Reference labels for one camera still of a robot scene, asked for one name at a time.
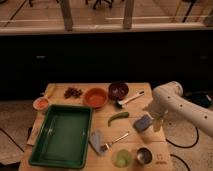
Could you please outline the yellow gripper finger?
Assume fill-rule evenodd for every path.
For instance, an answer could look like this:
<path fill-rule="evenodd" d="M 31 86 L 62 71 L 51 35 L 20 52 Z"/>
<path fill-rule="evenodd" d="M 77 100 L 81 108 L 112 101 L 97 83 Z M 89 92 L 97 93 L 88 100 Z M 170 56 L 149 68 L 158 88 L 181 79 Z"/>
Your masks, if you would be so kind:
<path fill-rule="evenodd" d="M 163 125 L 163 118 L 158 117 L 153 120 L 153 131 L 158 132 Z"/>

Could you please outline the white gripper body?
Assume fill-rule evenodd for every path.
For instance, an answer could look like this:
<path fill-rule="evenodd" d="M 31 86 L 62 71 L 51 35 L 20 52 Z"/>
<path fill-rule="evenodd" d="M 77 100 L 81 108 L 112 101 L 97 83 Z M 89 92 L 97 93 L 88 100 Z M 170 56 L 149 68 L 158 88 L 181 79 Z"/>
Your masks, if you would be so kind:
<path fill-rule="evenodd" d="M 150 103 L 145 107 L 145 110 L 153 118 L 161 118 L 167 113 L 167 109 L 155 98 L 150 101 Z"/>

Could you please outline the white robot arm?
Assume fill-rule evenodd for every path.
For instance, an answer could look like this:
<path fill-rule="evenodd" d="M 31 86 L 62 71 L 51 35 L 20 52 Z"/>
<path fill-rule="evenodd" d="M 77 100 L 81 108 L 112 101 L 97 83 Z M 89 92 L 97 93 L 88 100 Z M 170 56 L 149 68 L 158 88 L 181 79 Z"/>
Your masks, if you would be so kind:
<path fill-rule="evenodd" d="M 153 118 L 153 131 L 158 132 L 163 124 L 163 116 L 171 111 L 180 114 L 205 134 L 213 137 L 213 111 L 185 100 L 180 83 L 171 81 L 152 90 L 152 101 L 147 112 Z"/>

